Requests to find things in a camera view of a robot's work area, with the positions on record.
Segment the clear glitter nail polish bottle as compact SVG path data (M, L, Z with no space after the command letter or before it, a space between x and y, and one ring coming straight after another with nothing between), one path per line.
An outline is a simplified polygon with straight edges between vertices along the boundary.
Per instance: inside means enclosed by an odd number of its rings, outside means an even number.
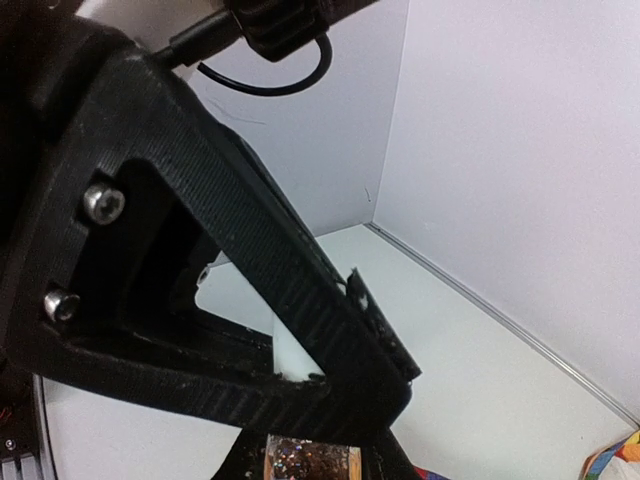
M263 477L285 480L361 480L357 447L276 435L267 439Z

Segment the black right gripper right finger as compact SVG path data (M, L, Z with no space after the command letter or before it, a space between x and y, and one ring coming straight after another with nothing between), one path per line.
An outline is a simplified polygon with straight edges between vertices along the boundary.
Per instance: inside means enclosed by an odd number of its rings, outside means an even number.
M390 429L361 448L361 460L365 480L422 479Z

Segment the white nail polish cap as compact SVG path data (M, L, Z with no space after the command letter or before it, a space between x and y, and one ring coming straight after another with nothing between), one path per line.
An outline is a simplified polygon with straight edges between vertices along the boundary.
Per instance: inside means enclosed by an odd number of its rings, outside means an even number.
M284 323L273 317L273 367L274 372L287 381L303 382L324 372L306 352Z

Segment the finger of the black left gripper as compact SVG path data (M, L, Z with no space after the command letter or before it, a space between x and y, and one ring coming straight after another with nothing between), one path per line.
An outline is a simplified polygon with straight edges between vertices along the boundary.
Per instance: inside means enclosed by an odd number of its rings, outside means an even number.
M411 387L245 161L181 80L139 50L114 73L139 126L104 159L140 164L140 356L65 353L22 368L119 400L265 433L370 443ZM198 307L206 267L225 255L324 372L276 375L268 338Z
M380 347L384 350L403 378L411 383L422 374L422 371L397 336L392 325L386 319L358 270L354 268L348 278L346 280L343 279L327 255L319 247L312 232L304 224L290 201L286 198L284 192L269 173L256 151L231 128L223 125L223 130L225 135L237 147L244 151L245 161L252 167L262 183L270 190L278 206L296 225L296 229L300 232L304 243L311 250L313 256L323 265L323 268L329 273L344 295L361 311L361 320L364 325L373 334Z

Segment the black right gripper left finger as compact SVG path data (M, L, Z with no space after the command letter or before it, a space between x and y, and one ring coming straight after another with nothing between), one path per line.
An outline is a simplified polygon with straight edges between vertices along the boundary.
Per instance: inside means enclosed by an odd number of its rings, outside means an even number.
M242 430L212 480L263 480L268 435Z

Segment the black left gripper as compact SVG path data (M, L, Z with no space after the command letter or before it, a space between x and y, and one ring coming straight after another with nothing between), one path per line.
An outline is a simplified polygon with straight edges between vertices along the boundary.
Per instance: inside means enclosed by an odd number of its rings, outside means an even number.
M139 126L123 31L41 1L1 5L1 344L35 359L140 356Z

